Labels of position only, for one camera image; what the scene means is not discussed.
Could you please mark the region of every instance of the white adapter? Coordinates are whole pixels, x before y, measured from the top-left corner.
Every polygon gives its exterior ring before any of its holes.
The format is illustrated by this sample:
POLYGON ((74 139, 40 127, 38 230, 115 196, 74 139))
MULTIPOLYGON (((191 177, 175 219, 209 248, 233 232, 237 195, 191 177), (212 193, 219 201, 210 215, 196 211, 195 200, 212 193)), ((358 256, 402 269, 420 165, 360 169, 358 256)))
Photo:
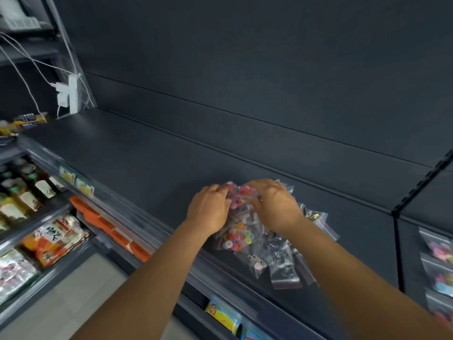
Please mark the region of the white adapter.
POLYGON ((51 85, 57 90, 57 102, 60 107, 68 107, 69 113, 74 114, 79 112, 79 98, 77 92, 77 80, 79 77, 76 74, 68 75, 68 83, 56 82, 51 85))

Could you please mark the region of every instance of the floor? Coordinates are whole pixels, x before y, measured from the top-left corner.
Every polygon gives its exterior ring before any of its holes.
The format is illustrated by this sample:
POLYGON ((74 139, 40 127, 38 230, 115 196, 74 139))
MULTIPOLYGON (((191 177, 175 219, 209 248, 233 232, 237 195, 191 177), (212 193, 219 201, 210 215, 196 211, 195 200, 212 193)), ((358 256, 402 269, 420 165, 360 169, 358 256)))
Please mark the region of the floor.
MULTIPOLYGON (((93 255, 59 285, 10 323, 2 340, 68 340, 126 280, 113 264, 93 255)), ((176 318, 161 340, 197 340, 176 318)))

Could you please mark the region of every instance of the person's right hand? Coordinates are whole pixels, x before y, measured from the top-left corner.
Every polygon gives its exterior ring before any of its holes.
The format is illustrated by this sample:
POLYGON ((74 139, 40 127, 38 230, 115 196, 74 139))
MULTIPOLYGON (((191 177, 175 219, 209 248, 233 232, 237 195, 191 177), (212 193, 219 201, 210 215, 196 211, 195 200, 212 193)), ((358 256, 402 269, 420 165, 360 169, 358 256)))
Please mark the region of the person's right hand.
POLYGON ((284 235, 292 227, 307 222, 296 200, 282 183, 261 179, 248 185, 261 195, 262 200, 252 197, 251 204, 261 222, 270 230, 284 235))

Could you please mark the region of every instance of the button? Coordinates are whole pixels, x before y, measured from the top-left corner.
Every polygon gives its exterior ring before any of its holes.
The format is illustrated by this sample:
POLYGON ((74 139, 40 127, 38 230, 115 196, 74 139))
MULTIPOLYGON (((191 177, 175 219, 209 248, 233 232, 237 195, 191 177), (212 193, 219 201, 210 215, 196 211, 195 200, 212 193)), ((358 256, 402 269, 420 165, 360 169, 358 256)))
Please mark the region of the button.
POLYGON ((233 247, 233 242, 232 241, 225 241, 223 243, 223 248, 230 249, 231 247, 233 247))

